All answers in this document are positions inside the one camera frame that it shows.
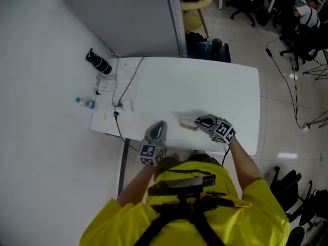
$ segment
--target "round table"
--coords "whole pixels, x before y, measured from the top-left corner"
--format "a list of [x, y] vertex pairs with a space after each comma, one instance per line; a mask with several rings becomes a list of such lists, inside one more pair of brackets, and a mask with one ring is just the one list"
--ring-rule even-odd
[[[201, 21], [202, 25], [204, 26], [207, 38], [209, 37], [209, 33], [207, 31], [207, 27], [206, 27], [206, 24], [205, 24], [205, 21], [204, 21], [204, 18], [203, 18], [203, 14], [201, 13], [200, 9], [205, 7], [205, 6], [208, 6], [211, 2], [212, 2], [212, 0], [199, 0], [198, 2], [182, 2], [181, 1], [182, 11], [184, 11], [184, 12], [191, 11], [191, 10], [197, 10], [198, 11], [200, 21]], [[190, 12], [188, 14], [184, 14], [183, 15], [183, 18], [184, 18], [183, 22], [184, 23], [194, 22], [195, 17], [198, 17], [198, 16], [196, 16], [195, 14], [192, 15], [192, 13], [190, 13]], [[194, 27], [187, 26], [187, 27], [185, 27], [185, 29], [190, 31], [190, 30], [193, 30]]]

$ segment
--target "sleeve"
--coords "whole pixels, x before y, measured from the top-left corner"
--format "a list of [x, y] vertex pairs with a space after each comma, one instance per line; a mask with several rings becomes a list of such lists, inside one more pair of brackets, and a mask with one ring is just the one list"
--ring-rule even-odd
[[288, 218], [265, 180], [257, 180], [243, 191], [242, 199], [251, 206], [244, 210], [252, 233], [266, 245], [285, 245], [290, 232]]
[[121, 209], [122, 206], [115, 199], [110, 199], [84, 231], [79, 245], [90, 245], [89, 242], [108, 225]]
[[308, 6], [300, 6], [300, 7], [296, 7], [296, 10], [300, 13], [301, 16], [305, 16], [309, 11], [309, 7]]

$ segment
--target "yellow shirt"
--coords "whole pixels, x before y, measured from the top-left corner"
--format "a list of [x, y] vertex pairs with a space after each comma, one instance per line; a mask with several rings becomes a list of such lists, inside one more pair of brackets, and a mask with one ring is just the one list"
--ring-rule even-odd
[[[264, 180], [258, 180], [243, 191], [238, 199], [236, 189], [223, 167], [203, 163], [187, 162], [172, 169], [200, 169], [216, 175], [215, 185], [206, 191], [225, 193], [238, 207], [221, 207], [205, 212], [207, 222], [226, 245], [284, 246], [287, 242], [290, 223], [283, 209], [271, 193]], [[201, 173], [161, 173], [156, 182], [170, 179], [204, 176]], [[150, 223], [159, 217], [150, 205], [163, 202], [178, 202], [176, 196], [147, 197], [147, 203], [127, 204], [123, 208], [110, 199], [85, 230], [80, 246], [129, 246], [134, 245]], [[174, 220], [162, 228], [150, 245], [207, 245], [193, 224], [188, 220]]]

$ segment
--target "power strip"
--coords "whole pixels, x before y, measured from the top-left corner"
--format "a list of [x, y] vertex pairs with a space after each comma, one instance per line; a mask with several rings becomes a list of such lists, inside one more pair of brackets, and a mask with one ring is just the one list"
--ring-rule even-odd
[[114, 112], [118, 112], [118, 118], [132, 114], [132, 106], [129, 100], [125, 100], [122, 103], [121, 108], [109, 107], [104, 110], [104, 122], [115, 119]]

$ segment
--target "plastic water bottle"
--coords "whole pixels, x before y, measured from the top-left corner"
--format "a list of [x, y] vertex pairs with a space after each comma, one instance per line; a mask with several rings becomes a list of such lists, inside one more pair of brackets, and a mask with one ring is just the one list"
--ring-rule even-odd
[[75, 101], [88, 109], [96, 109], [96, 102], [87, 97], [77, 97]]

